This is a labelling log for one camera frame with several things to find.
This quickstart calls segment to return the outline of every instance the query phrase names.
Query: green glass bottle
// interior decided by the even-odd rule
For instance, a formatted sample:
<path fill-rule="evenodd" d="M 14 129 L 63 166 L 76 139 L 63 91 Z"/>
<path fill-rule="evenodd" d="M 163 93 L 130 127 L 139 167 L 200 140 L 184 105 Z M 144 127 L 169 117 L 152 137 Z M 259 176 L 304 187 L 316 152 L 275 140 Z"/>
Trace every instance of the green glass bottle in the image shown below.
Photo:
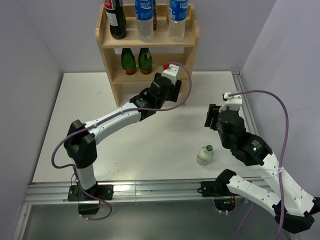
<path fill-rule="evenodd" d="M 121 65 L 127 75 L 132 75 L 136 72 L 136 60 L 130 48 L 122 48 Z"/>
<path fill-rule="evenodd" d="M 149 48 L 144 47 L 140 49 L 138 62 L 142 74 L 150 74 L 152 72 L 152 56 Z"/>

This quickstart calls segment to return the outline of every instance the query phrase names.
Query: green bottle cap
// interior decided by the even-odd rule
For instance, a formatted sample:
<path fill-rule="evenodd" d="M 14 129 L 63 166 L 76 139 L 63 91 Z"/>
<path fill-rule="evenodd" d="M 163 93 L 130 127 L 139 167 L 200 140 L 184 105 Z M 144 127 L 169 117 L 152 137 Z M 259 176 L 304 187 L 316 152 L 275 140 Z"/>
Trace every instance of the green bottle cap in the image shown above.
<path fill-rule="evenodd" d="M 213 149 L 213 147 L 212 147 L 211 145 L 207 145 L 207 146 L 206 146 L 206 149 L 207 149 L 209 152 L 211 152 L 212 149 Z"/>

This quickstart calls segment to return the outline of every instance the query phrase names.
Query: white table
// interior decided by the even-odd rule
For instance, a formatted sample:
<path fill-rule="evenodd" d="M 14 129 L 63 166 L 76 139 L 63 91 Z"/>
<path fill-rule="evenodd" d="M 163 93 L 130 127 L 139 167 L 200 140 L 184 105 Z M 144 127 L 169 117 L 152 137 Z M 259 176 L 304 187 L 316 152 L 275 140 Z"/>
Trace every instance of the white table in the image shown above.
<path fill-rule="evenodd" d="M 129 125 L 97 146 L 94 173 L 98 181 L 149 181 L 213 179 L 228 168 L 242 177 L 257 177 L 221 145 L 216 131 L 204 127 L 209 104 L 221 105 L 222 94 L 236 91 L 231 72 L 193 72 L 192 91 L 185 106 L 158 112 Z M 128 101 L 133 94 L 125 96 Z M 163 108 L 173 106 L 167 102 Z M 51 154 L 71 122 L 87 122 L 117 107 L 106 73 L 65 73 L 33 177 L 34 183 L 70 181 L 73 170 L 55 169 Z M 212 145 L 213 163 L 203 167 L 196 156 Z M 61 147 L 56 163 L 71 163 Z"/>

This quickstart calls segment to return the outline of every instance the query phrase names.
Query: clear plastic bottle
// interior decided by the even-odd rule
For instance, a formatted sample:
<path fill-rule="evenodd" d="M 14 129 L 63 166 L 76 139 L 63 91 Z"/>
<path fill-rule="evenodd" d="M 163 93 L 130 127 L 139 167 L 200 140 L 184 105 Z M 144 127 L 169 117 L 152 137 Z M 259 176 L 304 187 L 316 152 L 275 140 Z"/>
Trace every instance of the clear plastic bottle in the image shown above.
<path fill-rule="evenodd" d="M 196 156 L 196 162 L 201 166 L 208 166 L 211 163 L 213 156 L 213 147 L 211 145 L 204 146 Z"/>
<path fill-rule="evenodd" d="M 170 0 L 169 39 L 181 42 L 185 38 L 188 0 Z"/>
<path fill-rule="evenodd" d="M 135 0 L 135 16 L 138 28 L 138 39 L 150 42 L 154 39 L 153 0 Z"/>

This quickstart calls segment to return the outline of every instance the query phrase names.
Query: white wall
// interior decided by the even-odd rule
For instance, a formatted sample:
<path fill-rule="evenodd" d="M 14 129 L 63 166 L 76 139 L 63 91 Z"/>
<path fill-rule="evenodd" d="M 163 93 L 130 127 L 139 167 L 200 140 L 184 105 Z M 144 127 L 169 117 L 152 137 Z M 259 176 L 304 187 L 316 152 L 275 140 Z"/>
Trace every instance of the white wall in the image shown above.
<path fill-rule="evenodd" d="M 0 235 L 11 239 L 61 73 L 19 0 L 0 7 Z"/>
<path fill-rule="evenodd" d="M 95 36 L 103 0 L 21 2 L 63 72 L 105 71 Z M 237 71 L 243 68 L 276 0 L 189 2 L 195 3 L 200 25 L 195 70 Z"/>
<path fill-rule="evenodd" d="M 245 66 L 246 90 L 277 94 L 289 113 L 284 167 L 301 186 L 320 197 L 320 1 L 277 0 Z M 284 139 L 284 113 L 276 100 L 251 93 L 250 106 L 260 135 L 279 156 Z M 320 213 L 302 234 L 320 236 Z"/>

